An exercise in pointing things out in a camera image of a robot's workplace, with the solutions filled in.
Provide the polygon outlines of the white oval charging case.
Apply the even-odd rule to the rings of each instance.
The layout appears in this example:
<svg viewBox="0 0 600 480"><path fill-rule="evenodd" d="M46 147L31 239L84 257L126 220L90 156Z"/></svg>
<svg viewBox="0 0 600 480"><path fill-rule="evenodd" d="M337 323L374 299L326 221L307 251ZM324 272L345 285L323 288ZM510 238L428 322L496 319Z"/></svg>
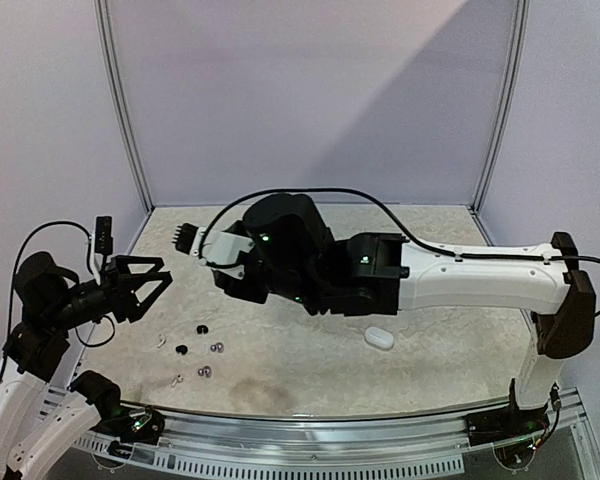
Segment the white oval charging case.
<svg viewBox="0 0 600 480"><path fill-rule="evenodd" d="M385 351L391 350L395 344L394 336L389 331L375 326L364 331L364 339L368 345Z"/></svg>

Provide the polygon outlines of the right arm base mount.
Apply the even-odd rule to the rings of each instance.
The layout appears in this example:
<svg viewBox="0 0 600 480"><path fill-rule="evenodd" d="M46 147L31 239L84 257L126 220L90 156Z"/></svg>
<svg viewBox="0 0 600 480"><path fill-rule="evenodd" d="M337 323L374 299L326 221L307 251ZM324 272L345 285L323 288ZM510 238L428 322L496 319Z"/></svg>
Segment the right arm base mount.
<svg viewBox="0 0 600 480"><path fill-rule="evenodd" d="M471 446L496 443L543 431L548 423L548 404L521 410L515 403L471 413L463 417Z"/></svg>

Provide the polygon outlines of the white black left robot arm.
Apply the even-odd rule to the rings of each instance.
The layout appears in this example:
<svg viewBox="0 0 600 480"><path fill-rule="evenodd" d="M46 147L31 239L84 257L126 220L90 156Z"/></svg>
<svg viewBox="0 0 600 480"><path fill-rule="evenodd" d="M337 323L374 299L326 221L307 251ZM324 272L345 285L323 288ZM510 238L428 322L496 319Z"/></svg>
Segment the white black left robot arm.
<svg viewBox="0 0 600 480"><path fill-rule="evenodd" d="M122 444L157 444L165 418L125 407L120 387L87 370L59 406L26 437L19 430L69 349L69 332L103 318L140 320L172 282L159 257L115 256L87 282L47 252L28 257L14 276L22 320L8 334L0 366L0 479L41 479L89 430Z"/></svg>

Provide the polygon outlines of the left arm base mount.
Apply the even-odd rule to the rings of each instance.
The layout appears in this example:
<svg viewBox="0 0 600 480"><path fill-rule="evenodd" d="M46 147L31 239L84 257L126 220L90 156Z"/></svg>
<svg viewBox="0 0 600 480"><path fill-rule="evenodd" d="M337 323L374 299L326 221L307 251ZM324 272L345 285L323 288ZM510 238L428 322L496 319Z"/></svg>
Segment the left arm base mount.
<svg viewBox="0 0 600 480"><path fill-rule="evenodd" d="M93 430L120 443L157 445L165 429L165 417L152 407L127 409L120 415L102 420Z"/></svg>

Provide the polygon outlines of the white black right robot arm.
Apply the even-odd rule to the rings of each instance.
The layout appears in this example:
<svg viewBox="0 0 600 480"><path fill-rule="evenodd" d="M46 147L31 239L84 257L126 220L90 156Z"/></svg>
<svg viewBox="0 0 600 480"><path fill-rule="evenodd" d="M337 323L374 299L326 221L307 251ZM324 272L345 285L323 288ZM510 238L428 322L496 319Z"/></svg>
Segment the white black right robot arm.
<svg viewBox="0 0 600 480"><path fill-rule="evenodd" d="M517 436L545 406L565 361L592 342L596 293L570 235L530 247L435 244L405 226L396 233L334 237L309 189L265 190L227 229L196 239L200 264L229 296L264 303L277 295L312 315L395 315L434 307L527 310L535 331L512 402L497 427Z"/></svg>

